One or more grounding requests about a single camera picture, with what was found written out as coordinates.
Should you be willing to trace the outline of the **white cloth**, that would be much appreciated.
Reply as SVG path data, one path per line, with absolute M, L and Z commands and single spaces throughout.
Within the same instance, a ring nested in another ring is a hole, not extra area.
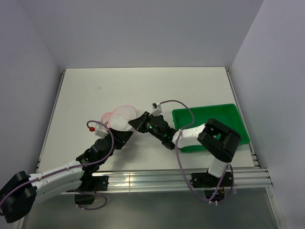
M 110 121 L 110 126 L 112 129 L 115 129 L 117 131 L 130 131 L 132 127 L 128 124 L 130 121 L 130 118 L 119 116 L 114 117 Z

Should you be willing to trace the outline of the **mesh laundry bag pink trim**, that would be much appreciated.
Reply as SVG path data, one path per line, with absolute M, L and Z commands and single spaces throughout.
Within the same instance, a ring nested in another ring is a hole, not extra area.
M 131 105 L 122 105 L 112 112 L 105 113 L 101 121 L 109 128 L 117 131 L 130 131 L 132 126 L 129 121 L 137 118 L 137 110 Z

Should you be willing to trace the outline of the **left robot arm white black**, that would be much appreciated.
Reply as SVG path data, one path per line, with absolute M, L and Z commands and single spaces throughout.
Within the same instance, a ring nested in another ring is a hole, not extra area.
M 75 160 L 52 170 L 34 174 L 16 173 L 0 190 L 0 215 L 7 223 L 26 216 L 35 204 L 56 195 L 92 187 L 92 174 L 99 170 L 114 150 L 120 150 L 132 131 L 111 129 Z

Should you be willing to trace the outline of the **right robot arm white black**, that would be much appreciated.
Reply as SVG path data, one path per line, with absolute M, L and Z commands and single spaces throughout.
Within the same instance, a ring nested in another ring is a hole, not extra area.
M 174 129 L 164 120 L 163 115 L 145 112 L 128 124 L 140 133 L 153 135 L 170 150 L 202 145 L 213 155 L 206 174 L 207 183 L 211 186 L 217 186 L 222 181 L 223 173 L 241 142 L 238 132 L 213 118 L 197 127 Z

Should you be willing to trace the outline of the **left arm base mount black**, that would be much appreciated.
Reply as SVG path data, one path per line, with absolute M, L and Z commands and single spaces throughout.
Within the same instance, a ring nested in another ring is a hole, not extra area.
M 77 188 L 80 192 L 93 192 L 106 191 L 108 188 L 108 176 L 91 176 L 88 180 L 82 182 L 81 186 Z M 74 202 L 76 205 L 86 206 L 91 205 L 97 198 L 93 194 L 80 194 L 76 193 Z

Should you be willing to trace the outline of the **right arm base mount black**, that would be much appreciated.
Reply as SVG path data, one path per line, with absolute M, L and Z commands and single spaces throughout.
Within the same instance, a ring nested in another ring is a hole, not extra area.
M 190 180 L 190 185 L 193 188 L 211 188 L 211 190 L 204 191 L 205 197 L 207 199 L 211 198 L 214 194 L 214 190 L 219 183 L 220 178 L 216 178 L 210 175 L 208 172 L 192 173 L 192 179 Z M 213 203 L 219 203 L 223 201 L 226 197 L 229 197 L 233 192 L 234 179 L 231 172 L 225 172 L 224 177 L 219 185 L 216 195 L 211 200 Z

